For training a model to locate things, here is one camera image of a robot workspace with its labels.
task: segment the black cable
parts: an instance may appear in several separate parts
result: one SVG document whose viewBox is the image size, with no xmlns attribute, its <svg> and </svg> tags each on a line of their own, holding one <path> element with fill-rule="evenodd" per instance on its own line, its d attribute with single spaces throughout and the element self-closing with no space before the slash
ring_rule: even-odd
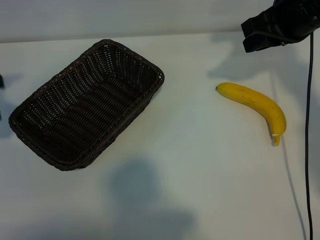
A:
<svg viewBox="0 0 320 240">
<path fill-rule="evenodd" d="M 310 114 L 310 95 L 311 95 L 311 79 L 312 69 L 314 65 L 314 33 L 310 34 L 310 65 L 306 99 L 306 117 L 305 117 L 305 186 L 306 186 L 306 204 L 308 209 L 310 240 L 313 240 L 312 216 L 310 207 L 310 190 L 309 190 L 309 114 Z"/>
</svg>

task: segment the banana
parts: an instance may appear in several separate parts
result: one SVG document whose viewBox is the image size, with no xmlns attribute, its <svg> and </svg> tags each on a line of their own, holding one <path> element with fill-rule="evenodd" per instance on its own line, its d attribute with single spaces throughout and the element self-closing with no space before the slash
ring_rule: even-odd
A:
<svg viewBox="0 0 320 240">
<path fill-rule="evenodd" d="M 224 82 L 216 87 L 224 97 L 247 105 L 260 113 L 268 122 L 274 143 L 280 144 L 280 136 L 287 129 L 287 121 L 281 108 L 269 97 L 248 87 L 234 83 Z"/>
</svg>

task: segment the white tabletop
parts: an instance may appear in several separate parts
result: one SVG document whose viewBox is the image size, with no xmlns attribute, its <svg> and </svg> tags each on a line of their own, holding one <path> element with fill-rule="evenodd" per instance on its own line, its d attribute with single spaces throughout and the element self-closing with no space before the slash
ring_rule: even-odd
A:
<svg viewBox="0 0 320 240">
<path fill-rule="evenodd" d="M 240 32 L 114 38 L 159 66 L 145 111 L 85 169 L 47 164 L 9 129 L 12 110 L 99 39 L 0 44 L 1 240 L 303 240 L 309 40 L 245 53 Z M 310 194 L 320 238 L 320 32 L 310 119 Z M 266 121 L 215 91 L 233 82 L 273 98 Z"/>
</svg>

